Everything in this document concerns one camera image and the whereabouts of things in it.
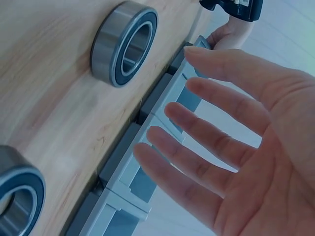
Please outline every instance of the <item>black device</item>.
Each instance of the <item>black device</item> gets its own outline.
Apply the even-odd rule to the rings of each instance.
[[[213,11],[216,5],[235,18],[243,21],[257,21],[261,14],[263,0],[200,0],[200,4]]]

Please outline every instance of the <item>white floor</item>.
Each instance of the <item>white floor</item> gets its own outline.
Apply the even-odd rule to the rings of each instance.
[[[315,1],[265,0],[261,19],[243,50],[282,66],[304,70],[315,76]],[[214,11],[205,36],[223,25],[228,15],[219,7]],[[234,138],[258,146],[260,137],[231,119],[216,107],[202,102],[196,114]],[[185,145],[203,158],[228,168],[191,137]],[[133,236],[214,236],[214,233],[157,189],[147,221],[139,224]]]

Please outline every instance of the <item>metal ring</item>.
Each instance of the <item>metal ring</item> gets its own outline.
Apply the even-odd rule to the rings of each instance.
[[[0,235],[28,236],[45,200],[45,181],[14,148],[0,146]]]
[[[119,4],[98,29],[90,55],[94,77],[115,87],[138,72],[153,43],[158,13],[133,1]]]

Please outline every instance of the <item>hand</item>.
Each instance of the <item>hand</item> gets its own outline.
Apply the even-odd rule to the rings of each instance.
[[[134,154],[168,195],[220,236],[310,236],[315,232],[315,78],[240,50],[186,47],[187,60],[210,78],[232,82],[254,99],[212,80],[187,88],[262,137],[258,149],[229,137],[177,103],[166,115],[220,160],[221,169],[159,127]]]
[[[254,22],[247,22],[230,16],[229,21],[215,30],[208,42],[214,50],[240,49],[254,27]]]

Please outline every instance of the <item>wood grain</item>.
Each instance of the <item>wood grain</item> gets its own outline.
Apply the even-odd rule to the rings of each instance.
[[[199,9],[198,0],[137,0],[158,11],[157,35],[136,78],[114,88],[91,76],[89,54],[100,23],[120,2],[0,2],[0,143],[17,148],[47,184],[33,236],[59,234],[120,129],[189,34]]]

